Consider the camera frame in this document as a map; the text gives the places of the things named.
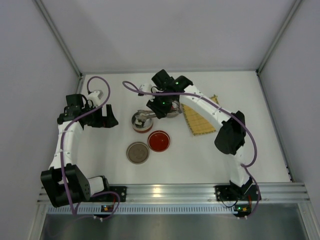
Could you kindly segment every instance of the gray wall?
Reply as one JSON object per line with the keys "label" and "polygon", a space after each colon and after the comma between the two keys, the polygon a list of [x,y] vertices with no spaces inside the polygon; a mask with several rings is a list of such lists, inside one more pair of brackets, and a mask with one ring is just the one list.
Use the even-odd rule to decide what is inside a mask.
{"label": "gray wall", "polygon": [[31,0],[0,3],[0,239],[28,237],[77,77]]}
{"label": "gray wall", "polygon": [[255,70],[293,0],[43,2],[79,68],[97,73]]}
{"label": "gray wall", "polygon": [[297,181],[320,220],[320,1],[306,0],[262,72]]}

